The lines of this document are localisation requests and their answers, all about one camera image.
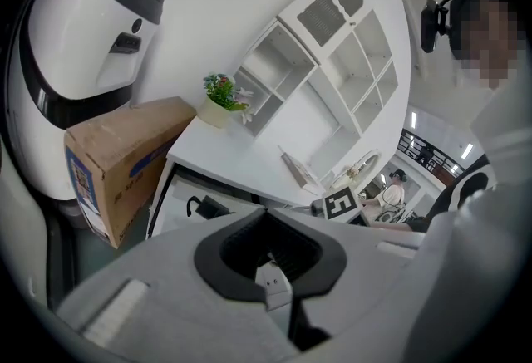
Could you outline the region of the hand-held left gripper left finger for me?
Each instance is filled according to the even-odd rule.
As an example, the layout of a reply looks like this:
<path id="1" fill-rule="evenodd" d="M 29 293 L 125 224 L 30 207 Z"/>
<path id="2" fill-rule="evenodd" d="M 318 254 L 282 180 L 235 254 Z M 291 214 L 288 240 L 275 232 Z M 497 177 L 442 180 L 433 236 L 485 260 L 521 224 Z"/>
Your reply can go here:
<path id="1" fill-rule="evenodd" d="M 197 245 L 194 264 L 197 273 L 221 297 L 265 303 L 266 291 L 255 281 L 259 263 L 266 254 L 261 237 L 263 209 L 236 218 L 209 234 Z"/>

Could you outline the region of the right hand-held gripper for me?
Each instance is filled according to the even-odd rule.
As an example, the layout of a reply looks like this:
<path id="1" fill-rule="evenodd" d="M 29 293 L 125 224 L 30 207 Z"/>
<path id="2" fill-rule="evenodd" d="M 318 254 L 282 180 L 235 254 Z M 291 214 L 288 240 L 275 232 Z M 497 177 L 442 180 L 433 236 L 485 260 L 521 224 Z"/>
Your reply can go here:
<path id="1" fill-rule="evenodd" d="M 362 211 L 363 203 L 350 187 L 345 187 L 313 201 L 310 212 L 312 216 L 323 217 L 328 221 L 369 227 Z"/>

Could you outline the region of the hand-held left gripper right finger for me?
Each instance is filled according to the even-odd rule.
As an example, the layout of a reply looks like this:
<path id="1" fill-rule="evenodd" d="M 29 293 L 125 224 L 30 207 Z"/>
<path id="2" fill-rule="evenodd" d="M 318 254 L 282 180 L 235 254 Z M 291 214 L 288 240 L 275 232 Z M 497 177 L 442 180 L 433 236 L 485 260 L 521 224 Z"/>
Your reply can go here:
<path id="1" fill-rule="evenodd" d="M 347 266 L 347 254 L 334 238 L 278 211 L 265 216 L 267 249 L 296 298 L 328 294 Z"/>

